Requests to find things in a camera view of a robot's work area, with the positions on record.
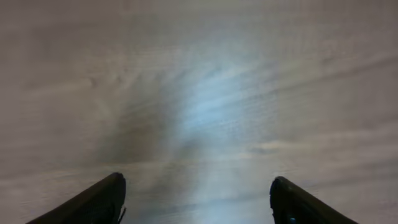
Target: wood grain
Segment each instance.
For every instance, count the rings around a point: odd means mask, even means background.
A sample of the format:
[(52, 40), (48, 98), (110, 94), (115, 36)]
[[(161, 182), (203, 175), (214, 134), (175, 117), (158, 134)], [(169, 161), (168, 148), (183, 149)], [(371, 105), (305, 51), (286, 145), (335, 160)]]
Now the wood grain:
[(0, 2), (0, 217), (107, 174), (123, 223), (273, 223), (284, 175), (359, 223), (398, 211), (393, 0)]

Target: gray wooden floor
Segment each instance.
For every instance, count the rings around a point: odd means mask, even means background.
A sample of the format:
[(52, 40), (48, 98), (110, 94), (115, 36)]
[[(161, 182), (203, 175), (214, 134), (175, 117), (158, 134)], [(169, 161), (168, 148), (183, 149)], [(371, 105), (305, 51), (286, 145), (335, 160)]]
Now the gray wooden floor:
[(0, 2), (0, 217), (114, 171), (123, 223), (273, 223), (286, 176), (398, 216), (395, 0)]

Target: black object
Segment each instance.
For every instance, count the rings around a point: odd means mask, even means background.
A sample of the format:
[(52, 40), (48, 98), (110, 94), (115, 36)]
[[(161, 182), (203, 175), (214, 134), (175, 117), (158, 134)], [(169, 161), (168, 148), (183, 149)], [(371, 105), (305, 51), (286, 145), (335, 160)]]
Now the black object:
[(276, 177), (269, 193), (275, 224), (356, 223), (285, 177)]
[(126, 196), (126, 180), (120, 173), (113, 173), (83, 191), (54, 210), (28, 224), (36, 223), (84, 223), (117, 224)]

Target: wooden surface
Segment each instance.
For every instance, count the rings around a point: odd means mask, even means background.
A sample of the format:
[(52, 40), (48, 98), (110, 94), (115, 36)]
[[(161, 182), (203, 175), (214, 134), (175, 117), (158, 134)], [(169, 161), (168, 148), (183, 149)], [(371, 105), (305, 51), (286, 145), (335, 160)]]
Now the wooden surface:
[(284, 175), (398, 218), (395, 0), (0, 2), (0, 217), (114, 171), (123, 223), (273, 223)]

